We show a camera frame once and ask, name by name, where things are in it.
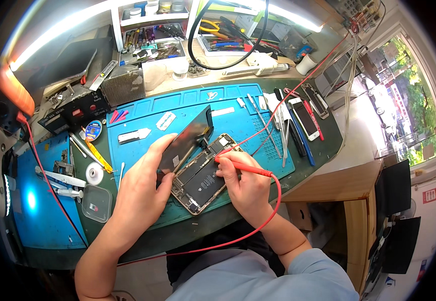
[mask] white iphone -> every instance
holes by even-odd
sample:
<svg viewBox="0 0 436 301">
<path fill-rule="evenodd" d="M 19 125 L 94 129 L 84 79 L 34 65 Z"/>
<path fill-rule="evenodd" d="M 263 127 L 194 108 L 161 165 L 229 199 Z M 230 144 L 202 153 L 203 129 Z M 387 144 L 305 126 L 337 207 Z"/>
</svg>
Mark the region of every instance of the white iphone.
<svg viewBox="0 0 436 301">
<path fill-rule="evenodd" d="M 302 128 L 305 130 L 305 135 L 308 140 L 313 141 L 314 139 L 319 137 L 320 132 L 318 131 L 317 126 L 313 122 L 313 119 L 311 119 L 310 113 L 308 113 L 308 111 L 306 110 L 306 107 L 303 104 L 302 100 L 299 98 L 290 99 L 289 103 L 292 105 L 293 111 L 296 112 L 296 118 L 298 119 Z"/>
</svg>

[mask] smartphone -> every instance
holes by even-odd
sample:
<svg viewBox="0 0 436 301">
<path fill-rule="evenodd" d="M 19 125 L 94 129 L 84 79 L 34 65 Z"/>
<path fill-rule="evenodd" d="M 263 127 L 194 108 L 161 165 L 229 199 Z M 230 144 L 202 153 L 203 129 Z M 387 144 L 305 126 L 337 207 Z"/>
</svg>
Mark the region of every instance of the smartphone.
<svg viewBox="0 0 436 301">
<path fill-rule="evenodd" d="M 158 175 L 165 175 L 170 172 L 176 173 L 195 150 L 202 145 L 203 140 L 206 140 L 204 146 L 208 144 L 213 129 L 211 107 L 208 105 L 176 136 L 163 152 L 158 166 Z"/>
<path fill-rule="evenodd" d="M 306 96 L 308 96 L 308 99 L 310 100 L 311 107 L 318 113 L 318 116 L 321 119 L 325 119 L 326 117 L 328 117 L 328 105 L 323 100 L 321 95 L 318 94 L 318 92 L 310 84 L 303 84 L 302 88 Z"/>
<path fill-rule="evenodd" d="M 289 103 L 292 105 L 293 109 L 298 115 L 297 119 L 301 124 L 302 128 L 305 130 L 305 135 L 308 140 L 313 141 L 314 139 L 319 137 L 320 132 L 318 131 L 317 126 L 313 122 L 310 113 L 306 110 L 306 107 L 302 100 L 299 98 L 290 99 Z"/>
<path fill-rule="evenodd" d="M 227 148 L 243 151 L 228 134 L 221 134 L 177 172 L 171 194 L 192 215 L 200 214 L 225 189 L 225 180 L 216 176 L 215 156 Z"/>
</svg>

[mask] person's right hand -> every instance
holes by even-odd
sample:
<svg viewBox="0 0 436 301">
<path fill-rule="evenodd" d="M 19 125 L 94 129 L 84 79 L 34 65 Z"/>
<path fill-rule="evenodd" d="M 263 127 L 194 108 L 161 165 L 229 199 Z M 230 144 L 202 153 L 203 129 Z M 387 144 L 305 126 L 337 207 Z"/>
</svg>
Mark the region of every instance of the person's right hand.
<svg viewBox="0 0 436 301">
<path fill-rule="evenodd" d="M 225 179 L 228 194 L 236 210 L 254 228 L 261 226 L 273 209 L 268 203 L 271 179 L 256 173 L 241 171 L 241 180 L 230 161 L 262 168 L 255 159 L 243 152 L 230 151 L 219 156 L 218 177 Z"/>
</svg>

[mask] circuit board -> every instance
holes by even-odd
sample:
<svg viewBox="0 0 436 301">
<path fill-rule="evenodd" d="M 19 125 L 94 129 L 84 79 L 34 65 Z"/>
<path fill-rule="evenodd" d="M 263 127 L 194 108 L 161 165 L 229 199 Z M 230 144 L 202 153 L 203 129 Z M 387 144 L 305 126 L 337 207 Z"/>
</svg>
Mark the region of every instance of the circuit board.
<svg viewBox="0 0 436 301">
<path fill-rule="evenodd" d="M 215 156 L 224 149 L 243 150 L 228 135 L 221 134 L 203 152 L 176 173 L 171 193 L 193 215 L 201 213 L 225 188 L 225 180 L 216 176 Z"/>
</svg>

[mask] red sticker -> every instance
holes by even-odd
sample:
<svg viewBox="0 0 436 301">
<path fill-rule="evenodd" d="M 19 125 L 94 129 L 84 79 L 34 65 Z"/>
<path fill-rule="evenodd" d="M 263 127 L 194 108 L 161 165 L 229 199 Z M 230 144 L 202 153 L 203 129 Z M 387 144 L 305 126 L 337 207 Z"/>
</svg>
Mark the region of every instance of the red sticker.
<svg viewBox="0 0 436 301">
<path fill-rule="evenodd" d="M 436 201 L 436 188 L 423 193 L 423 204 Z"/>
</svg>

